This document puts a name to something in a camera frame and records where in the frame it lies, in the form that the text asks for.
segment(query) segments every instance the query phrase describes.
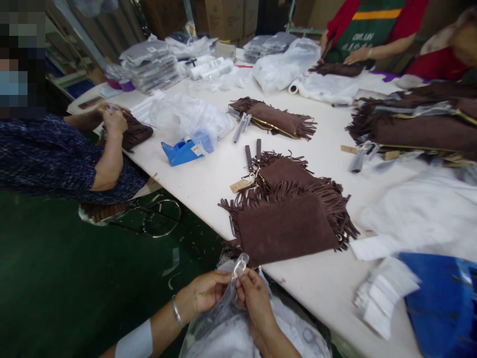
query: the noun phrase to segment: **bandage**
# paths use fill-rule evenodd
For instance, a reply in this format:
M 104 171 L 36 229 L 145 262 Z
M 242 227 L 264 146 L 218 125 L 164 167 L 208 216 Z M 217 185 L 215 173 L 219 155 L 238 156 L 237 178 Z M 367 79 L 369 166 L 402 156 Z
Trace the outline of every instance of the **bandage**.
M 148 319 L 116 345 L 114 358 L 148 358 L 153 353 L 153 333 Z

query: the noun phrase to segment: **metal stool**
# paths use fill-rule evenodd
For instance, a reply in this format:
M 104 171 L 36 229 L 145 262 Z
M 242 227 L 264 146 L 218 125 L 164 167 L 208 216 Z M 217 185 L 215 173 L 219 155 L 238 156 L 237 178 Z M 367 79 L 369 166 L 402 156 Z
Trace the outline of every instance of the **metal stool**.
M 85 204 L 82 203 L 79 206 L 79 217 L 81 220 L 85 222 L 89 222 L 90 224 L 96 226 L 106 226 L 112 225 L 117 226 L 122 229 L 126 229 L 129 231 L 133 231 L 136 234 L 146 234 L 153 238 L 161 238 L 166 235 L 169 235 L 178 225 L 180 219 L 182 217 L 182 209 L 177 201 L 168 199 L 168 198 L 161 198 L 163 197 L 162 194 L 156 195 L 149 203 L 146 205 L 141 205 L 139 203 L 141 198 L 136 198 L 130 200 L 126 203 L 117 204 L 117 205 L 98 205 L 98 204 Z M 178 215 L 177 218 L 169 217 L 168 215 L 164 215 L 162 211 L 162 204 L 163 203 L 172 203 L 177 207 Z M 122 223 L 119 223 L 119 219 L 129 213 L 131 210 L 138 210 L 143 214 L 143 222 L 142 225 L 137 228 L 133 228 Z M 173 227 L 168 230 L 167 232 L 155 235 L 151 231 L 152 225 L 152 218 L 158 215 L 164 219 L 167 219 L 171 222 L 174 222 Z

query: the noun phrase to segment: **green floor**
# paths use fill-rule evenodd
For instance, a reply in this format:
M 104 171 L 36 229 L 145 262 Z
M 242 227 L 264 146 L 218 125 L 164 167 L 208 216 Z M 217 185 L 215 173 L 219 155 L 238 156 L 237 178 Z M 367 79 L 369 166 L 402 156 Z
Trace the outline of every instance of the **green floor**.
M 97 357 L 212 270 L 222 249 L 188 210 L 175 231 L 152 239 L 84 223 L 72 202 L 3 192 L 0 203 L 3 358 Z M 162 277 L 176 247 L 180 265 Z M 181 342 L 162 357 L 177 357 Z

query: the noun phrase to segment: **navy patterned shirt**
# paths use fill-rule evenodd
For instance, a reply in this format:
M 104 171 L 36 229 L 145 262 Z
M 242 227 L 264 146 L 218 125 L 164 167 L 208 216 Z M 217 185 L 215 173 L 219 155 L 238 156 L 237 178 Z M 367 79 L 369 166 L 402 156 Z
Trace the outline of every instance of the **navy patterned shirt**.
M 104 148 L 91 145 L 62 118 L 0 119 L 0 189 L 29 196 L 117 204 L 131 199 L 147 182 L 123 155 L 115 187 L 90 191 Z

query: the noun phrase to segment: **bracelet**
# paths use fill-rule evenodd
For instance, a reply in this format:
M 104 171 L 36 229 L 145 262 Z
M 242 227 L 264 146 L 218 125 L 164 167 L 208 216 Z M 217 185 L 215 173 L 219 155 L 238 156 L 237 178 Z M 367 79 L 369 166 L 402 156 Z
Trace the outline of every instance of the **bracelet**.
M 181 328 L 184 328 L 184 322 L 182 321 L 179 310 L 177 309 L 177 305 L 175 304 L 175 295 L 172 295 L 172 298 L 170 299 L 172 301 L 172 307 L 174 309 L 174 316 L 175 319 L 177 320 L 178 324 L 180 325 Z

